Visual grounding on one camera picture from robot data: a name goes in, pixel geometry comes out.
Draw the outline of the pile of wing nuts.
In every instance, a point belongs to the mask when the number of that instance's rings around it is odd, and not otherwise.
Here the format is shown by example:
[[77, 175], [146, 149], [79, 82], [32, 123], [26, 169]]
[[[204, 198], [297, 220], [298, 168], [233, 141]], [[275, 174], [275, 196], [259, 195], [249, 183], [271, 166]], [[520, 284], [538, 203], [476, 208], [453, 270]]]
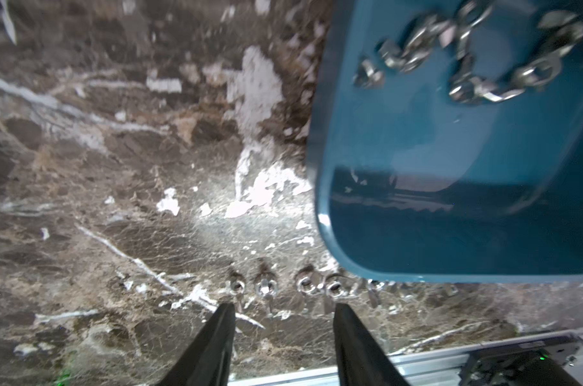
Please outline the pile of wing nuts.
[[452, 45], [458, 67], [449, 80], [448, 95], [460, 104], [501, 103], [527, 90], [540, 90], [557, 78], [562, 59], [583, 40], [583, 20], [568, 10], [551, 10], [540, 18], [537, 29], [548, 32], [527, 63], [509, 73], [500, 87], [474, 73], [476, 57], [471, 51], [471, 33], [492, 14], [492, 1], [464, 1], [455, 15], [428, 12], [413, 21], [403, 44], [391, 39], [377, 43], [376, 54], [388, 69], [410, 73], [424, 64], [434, 46]]

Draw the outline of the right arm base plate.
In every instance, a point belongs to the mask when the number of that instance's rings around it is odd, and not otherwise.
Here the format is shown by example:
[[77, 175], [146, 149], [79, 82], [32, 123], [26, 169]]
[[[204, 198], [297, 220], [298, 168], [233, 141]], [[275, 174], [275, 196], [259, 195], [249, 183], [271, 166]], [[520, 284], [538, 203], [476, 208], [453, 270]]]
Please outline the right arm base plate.
[[469, 354], [461, 385], [579, 385], [565, 366], [582, 341], [573, 335], [482, 348]]

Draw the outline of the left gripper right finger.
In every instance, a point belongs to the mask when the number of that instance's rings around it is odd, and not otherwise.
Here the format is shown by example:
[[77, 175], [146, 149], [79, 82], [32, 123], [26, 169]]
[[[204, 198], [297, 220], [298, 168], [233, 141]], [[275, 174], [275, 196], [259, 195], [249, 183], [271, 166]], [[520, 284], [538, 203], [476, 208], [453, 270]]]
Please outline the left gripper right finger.
[[349, 305], [336, 305], [333, 330], [340, 385], [410, 385]]

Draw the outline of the teal plastic storage box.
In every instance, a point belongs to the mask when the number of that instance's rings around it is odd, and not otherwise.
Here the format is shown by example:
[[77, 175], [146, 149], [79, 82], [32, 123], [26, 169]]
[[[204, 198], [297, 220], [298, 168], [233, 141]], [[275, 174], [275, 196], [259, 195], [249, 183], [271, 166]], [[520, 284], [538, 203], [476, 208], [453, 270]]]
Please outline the teal plastic storage box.
[[[501, 103], [450, 99], [452, 45], [410, 73], [376, 54], [462, 2], [335, 2], [307, 143], [324, 244], [380, 281], [582, 280], [583, 40], [554, 81]], [[548, 35], [543, 14], [583, 20], [583, 1], [492, 2], [471, 51], [500, 87]]]

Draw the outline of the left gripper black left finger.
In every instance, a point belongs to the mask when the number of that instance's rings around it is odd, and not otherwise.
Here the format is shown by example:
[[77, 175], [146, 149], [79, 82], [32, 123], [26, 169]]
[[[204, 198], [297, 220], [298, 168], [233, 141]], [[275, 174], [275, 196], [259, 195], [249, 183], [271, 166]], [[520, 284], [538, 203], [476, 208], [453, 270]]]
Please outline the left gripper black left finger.
[[158, 385], [227, 385], [235, 327], [234, 305], [222, 303]]

